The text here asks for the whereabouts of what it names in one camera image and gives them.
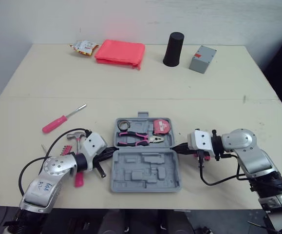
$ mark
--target floor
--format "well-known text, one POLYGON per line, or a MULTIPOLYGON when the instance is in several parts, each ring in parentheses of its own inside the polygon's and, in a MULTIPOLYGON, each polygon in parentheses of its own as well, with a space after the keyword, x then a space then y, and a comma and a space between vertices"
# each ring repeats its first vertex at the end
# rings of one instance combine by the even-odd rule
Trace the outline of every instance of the floor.
MULTIPOLYGON (((10 221, 17 208, 8 207, 4 221, 10 221)), ((6 207, 0 207, 0 222, 6 211, 6 207)), ((53 209, 45 225, 43 234, 66 233, 66 226, 71 217, 90 215, 92 210, 81 209, 53 209)), ((191 210, 186 213, 194 229, 207 226, 213 234, 267 234, 261 228, 249 225, 247 221, 264 225, 263 210, 191 210)))

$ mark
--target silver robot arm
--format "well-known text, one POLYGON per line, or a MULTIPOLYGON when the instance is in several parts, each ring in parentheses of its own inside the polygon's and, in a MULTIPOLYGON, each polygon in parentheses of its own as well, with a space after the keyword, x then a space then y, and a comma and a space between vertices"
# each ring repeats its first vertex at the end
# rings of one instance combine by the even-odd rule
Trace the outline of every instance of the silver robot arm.
POLYGON ((256 135, 247 129, 237 129, 217 136, 195 130, 188 135, 188 147, 203 150, 219 160, 224 152, 234 152, 238 163, 248 178, 251 191, 259 195, 259 203, 275 228, 282 229, 282 176, 268 154, 257 146, 256 135))
POLYGON ((81 144, 79 154, 48 158, 41 173, 28 186, 14 220, 8 223, 4 234, 40 234, 66 178, 76 172, 91 171, 93 158, 106 147, 99 134, 91 133, 81 144))

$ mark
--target pink pouch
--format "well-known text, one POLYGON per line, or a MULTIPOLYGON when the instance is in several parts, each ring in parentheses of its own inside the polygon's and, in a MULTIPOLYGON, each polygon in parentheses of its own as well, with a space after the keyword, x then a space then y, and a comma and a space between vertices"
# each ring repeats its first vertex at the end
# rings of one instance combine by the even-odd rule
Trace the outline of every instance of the pink pouch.
POLYGON ((145 45, 118 40, 105 40, 95 55, 98 63, 131 65, 140 70, 145 45))

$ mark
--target screwdriver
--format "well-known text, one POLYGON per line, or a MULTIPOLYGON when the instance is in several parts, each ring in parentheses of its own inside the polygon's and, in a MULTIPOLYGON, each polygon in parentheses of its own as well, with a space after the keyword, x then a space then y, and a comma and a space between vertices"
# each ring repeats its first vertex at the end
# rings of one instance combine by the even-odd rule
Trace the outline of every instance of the screwdriver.
POLYGON ((84 104, 82 106, 80 106, 77 110, 74 110, 73 112, 71 112, 70 114, 68 114, 67 116, 62 116, 54 121, 52 121, 51 123, 49 123, 47 126, 43 127, 42 131, 44 133, 49 133, 52 130, 54 130, 55 128, 57 128, 59 125, 61 125, 62 123, 66 122, 67 119, 76 114, 78 111, 81 111, 83 108, 85 108, 87 106, 87 104, 84 104))

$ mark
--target pink handle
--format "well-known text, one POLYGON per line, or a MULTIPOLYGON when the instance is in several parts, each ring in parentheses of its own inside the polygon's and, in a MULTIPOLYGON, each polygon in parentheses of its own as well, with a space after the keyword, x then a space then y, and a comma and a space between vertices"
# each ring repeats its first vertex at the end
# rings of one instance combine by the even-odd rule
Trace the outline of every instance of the pink handle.
POLYGON ((78 172, 75 177, 75 187, 79 188, 84 185, 83 172, 78 172))
POLYGON ((58 118, 53 122, 49 123, 47 126, 43 127, 42 131, 44 133, 49 133, 65 121, 67 121, 67 118, 65 116, 62 116, 61 118, 58 118))

